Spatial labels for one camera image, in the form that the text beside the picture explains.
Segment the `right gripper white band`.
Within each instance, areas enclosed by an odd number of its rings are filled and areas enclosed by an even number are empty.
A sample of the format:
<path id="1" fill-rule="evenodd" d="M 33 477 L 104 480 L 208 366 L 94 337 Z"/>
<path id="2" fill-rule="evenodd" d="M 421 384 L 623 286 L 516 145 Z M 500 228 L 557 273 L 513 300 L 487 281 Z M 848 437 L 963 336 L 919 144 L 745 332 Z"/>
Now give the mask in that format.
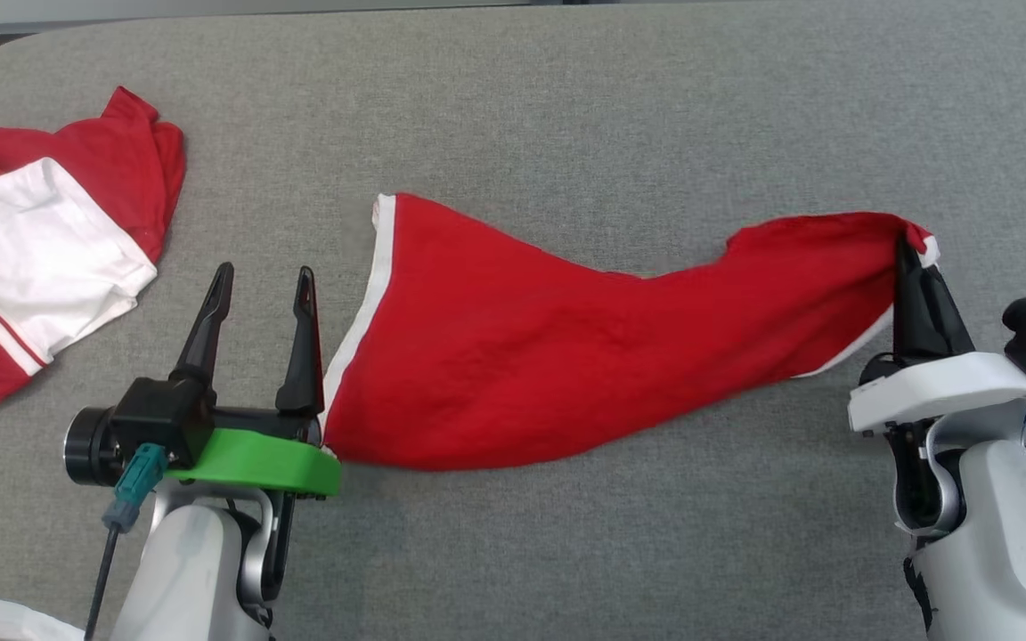
<path id="1" fill-rule="evenodd" d="M 908 237 L 896 244 L 892 353 L 867 362 L 847 405 L 853 433 L 886 433 L 893 426 L 935 419 L 962 437 L 1022 437 L 1026 373 L 1001 353 L 975 352 L 964 318 L 936 266 L 923 268 Z"/>

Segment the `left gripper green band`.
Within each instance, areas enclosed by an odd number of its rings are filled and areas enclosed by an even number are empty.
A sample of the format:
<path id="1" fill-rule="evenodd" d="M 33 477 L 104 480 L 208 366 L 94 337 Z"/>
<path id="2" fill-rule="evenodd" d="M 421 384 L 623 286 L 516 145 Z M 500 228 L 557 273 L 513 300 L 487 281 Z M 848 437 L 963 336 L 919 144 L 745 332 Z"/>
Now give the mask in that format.
<path id="1" fill-rule="evenodd" d="M 231 312 L 233 266 L 216 268 L 170 380 L 195 380 L 208 404 L 216 404 L 218 345 L 225 318 Z M 341 487 L 341 464 L 322 446 L 317 414 L 324 410 L 324 374 L 316 279 L 313 269 L 298 271 L 292 304 L 295 332 L 288 372 L 277 391 L 274 407 L 216 407 L 213 433 L 191 469 L 170 469 L 177 482 L 284 491 L 298 498 L 329 498 Z"/>

